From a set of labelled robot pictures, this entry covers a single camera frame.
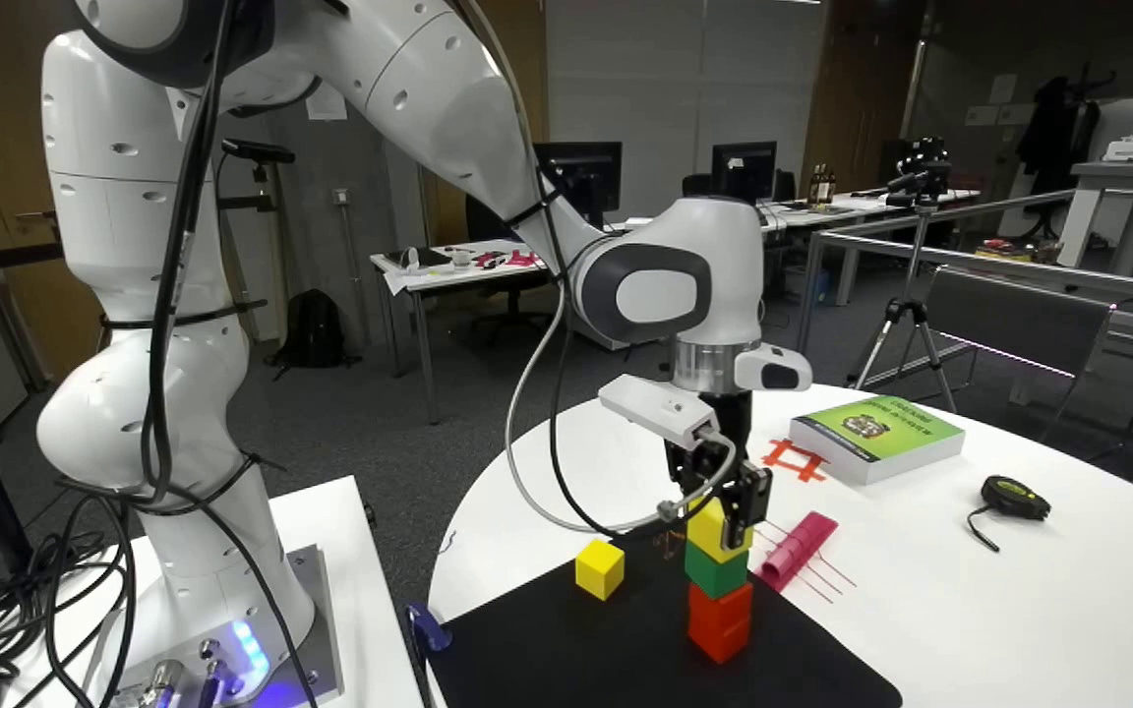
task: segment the book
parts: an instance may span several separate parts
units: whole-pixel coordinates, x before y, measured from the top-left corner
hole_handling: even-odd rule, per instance
[[[790,421],[790,444],[825,461],[845,483],[872,483],[964,448],[964,428],[900,396],[865,396]]]

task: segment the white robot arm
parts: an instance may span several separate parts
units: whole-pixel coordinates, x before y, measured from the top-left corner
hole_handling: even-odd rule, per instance
[[[66,267],[112,319],[112,345],[78,368],[40,416],[40,444],[61,472],[103,491],[151,490],[143,427],[151,403],[151,319],[160,257],[197,124],[197,86],[230,40],[221,109],[280,107],[314,80],[360,107],[373,132],[503,218],[560,277],[569,306],[613,341],[676,339],[676,383],[708,403],[744,403],[773,385],[779,358],[756,349],[765,233],[741,200],[676,200],[649,227],[605,242],[551,198],[529,150],[509,80],[444,0],[74,0],[84,31],[42,59],[42,143]],[[218,200],[204,184],[179,280],[166,349],[172,483],[213,497],[284,609],[267,614],[248,564],[201,513],[143,528],[166,584],[143,601],[125,685],[160,663],[204,672],[197,643],[221,644],[230,699],[252,699],[310,621],[255,466],[231,444],[223,404],[248,372],[218,251]],[[807,368],[779,385],[807,385]]]

